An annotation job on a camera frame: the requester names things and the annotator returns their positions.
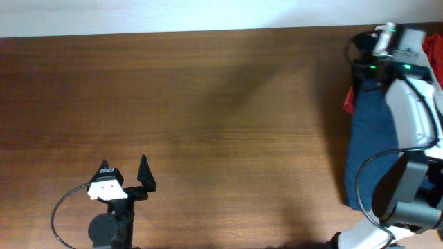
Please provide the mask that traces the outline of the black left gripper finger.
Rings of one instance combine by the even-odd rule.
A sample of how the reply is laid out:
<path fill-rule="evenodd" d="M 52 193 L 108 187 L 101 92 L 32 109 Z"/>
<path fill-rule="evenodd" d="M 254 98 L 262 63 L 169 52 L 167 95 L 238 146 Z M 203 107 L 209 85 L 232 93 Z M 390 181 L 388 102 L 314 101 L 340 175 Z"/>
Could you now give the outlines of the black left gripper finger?
<path fill-rule="evenodd" d="M 117 168 L 111 168 L 106 160 L 103 160 L 99 166 L 96 173 L 93 175 L 89 183 L 106 181 L 106 180 L 117 180 L 119 185 L 123 184 L 124 178 Z"/>
<path fill-rule="evenodd" d="M 137 180 L 141 183 L 146 192 L 156 191 L 156 181 L 150 171 L 147 156 L 141 156 L 141 162 L 138 169 Z"/>

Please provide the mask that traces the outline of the navy blue shorts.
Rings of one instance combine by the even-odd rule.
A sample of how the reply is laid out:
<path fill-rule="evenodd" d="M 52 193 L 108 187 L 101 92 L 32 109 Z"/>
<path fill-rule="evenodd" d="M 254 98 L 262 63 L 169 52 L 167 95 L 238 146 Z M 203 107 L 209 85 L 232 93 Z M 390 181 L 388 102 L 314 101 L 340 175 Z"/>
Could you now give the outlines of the navy blue shorts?
<path fill-rule="evenodd" d="M 383 151 L 399 149 L 395 121 L 390 107 L 380 90 L 371 91 L 377 85 L 374 79 L 363 82 L 354 96 L 351 134 L 344 169 L 346 205 L 360 211 L 355 183 L 360 166 L 371 156 Z M 398 154 L 388 154 L 371 161 L 363 170 L 359 181 L 361 202 L 366 211 L 372 209 L 372 195 L 377 183 L 398 160 Z"/>

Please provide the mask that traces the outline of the black shorts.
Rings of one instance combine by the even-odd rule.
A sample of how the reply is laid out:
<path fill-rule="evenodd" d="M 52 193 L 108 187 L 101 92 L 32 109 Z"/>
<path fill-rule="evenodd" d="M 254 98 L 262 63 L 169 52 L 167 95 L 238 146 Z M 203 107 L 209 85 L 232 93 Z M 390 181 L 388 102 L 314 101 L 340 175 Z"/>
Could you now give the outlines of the black shorts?
<path fill-rule="evenodd" d="M 378 42 L 379 31 L 363 31 L 350 38 L 345 48 L 345 58 L 351 67 L 353 94 L 357 96 L 363 82 L 371 76 L 371 66 L 374 61 L 372 51 Z M 351 47 L 359 52 L 359 57 L 352 59 L 350 56 Z"/>

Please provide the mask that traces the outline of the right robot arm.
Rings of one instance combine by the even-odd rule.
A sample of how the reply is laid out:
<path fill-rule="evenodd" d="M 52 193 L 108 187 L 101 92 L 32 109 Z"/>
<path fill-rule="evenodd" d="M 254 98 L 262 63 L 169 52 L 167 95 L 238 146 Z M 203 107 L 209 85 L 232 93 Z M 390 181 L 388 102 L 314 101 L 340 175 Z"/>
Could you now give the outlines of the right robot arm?
<path fill-rule="evenodd" d="M 378 62 L 359 83 L 345 184 L 363 219 L 331 248 L 394 248 L 442 229 L 442 114 L 431 71 Z"/>

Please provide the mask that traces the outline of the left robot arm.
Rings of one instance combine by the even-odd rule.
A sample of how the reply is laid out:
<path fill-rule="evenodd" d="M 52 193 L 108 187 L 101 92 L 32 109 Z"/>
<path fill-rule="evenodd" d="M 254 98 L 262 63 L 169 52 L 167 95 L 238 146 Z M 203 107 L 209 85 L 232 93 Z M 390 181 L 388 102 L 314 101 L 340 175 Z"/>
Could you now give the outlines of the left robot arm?
<path fill-rule="evenodd" d="M 156 191 L 146 155 L 141 156 L 137 180 L 141 183 L 139 186 L 124 188 L 120 171 L 104 160 L 89 181 L 87 194 L 90 199 L 107 206 L 107 211 L 89 224 L 88 236 L 93 248 L 133 248 L 135 203 L 148 200 L 148 194 Z"/>

